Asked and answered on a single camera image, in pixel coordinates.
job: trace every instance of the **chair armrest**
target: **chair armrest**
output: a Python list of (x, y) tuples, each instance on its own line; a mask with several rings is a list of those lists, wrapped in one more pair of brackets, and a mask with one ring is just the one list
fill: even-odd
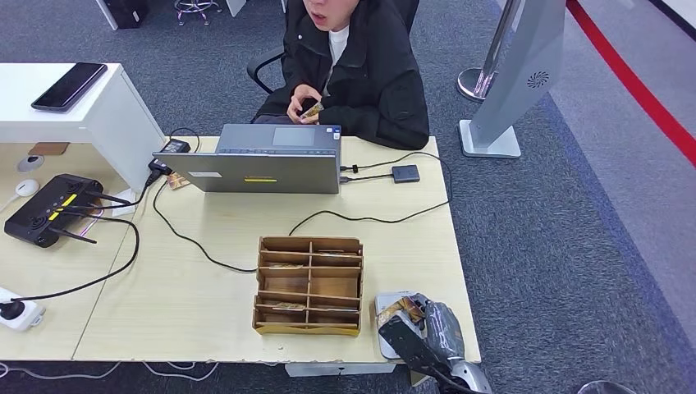
[(261, 89), (266, 90), (268, 94), (273, 93), (273, 91), (259, 79), (259, 70), (264, 68), (267, 64), (273, 63), (280, 59), (282, 54), (283, 47), (274, 48), (268, 52), (261, 53), (260, 55), (253, 57), (249, 61), (249, 64), (246, 65), (247, 74), (249, 74), (251, 79), (256, 82), (256, 85), (261, 86)]

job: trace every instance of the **smartphone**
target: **smartphone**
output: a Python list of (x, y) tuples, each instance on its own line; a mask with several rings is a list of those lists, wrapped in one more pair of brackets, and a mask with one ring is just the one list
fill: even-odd
[(66, 112), (107, 70), (105, 64), (76, 63), (58, 82), (31, 104), (34, 109)]

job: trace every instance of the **gray laptop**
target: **gray laptop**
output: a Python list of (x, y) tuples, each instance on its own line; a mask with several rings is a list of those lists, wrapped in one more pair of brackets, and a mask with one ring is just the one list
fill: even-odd
[(341, 127), (225, 125), (215, 153), (153, 153), (203, 191), (337, 194)]

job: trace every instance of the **hand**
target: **hand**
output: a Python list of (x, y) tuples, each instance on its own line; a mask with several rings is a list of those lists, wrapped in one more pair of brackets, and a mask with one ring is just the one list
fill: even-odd
[(305, 119), (300, 119), (303, 125), (318, 125), (319, 124), (319, 114), (311, 117), (306, 117)]
[(295, 88), (295, 92), (293, 93), (292, 97), (290, 97), (290, 105), (287, 107), (287, 116), (296, 125), (302, 124), (302, 121), (300, 120), (300, 112), (302, 112), (302, 103), (305, 101), (305, 99), (309, 98), (321, 101), (322, 95), (319, 94), (319, 92), (315, 88), (309, 85), (297, 85), (297, 87)]

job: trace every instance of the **white desk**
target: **white desk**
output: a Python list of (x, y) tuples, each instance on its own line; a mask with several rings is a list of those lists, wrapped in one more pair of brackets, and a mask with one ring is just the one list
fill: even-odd
[(68, 112), (31, 104), (73, 63), (0, 63), (0, 143), (91, 143), (134, 190), (142, 190), (152, 152), (165, 142), (157, 122), (118, 63)]

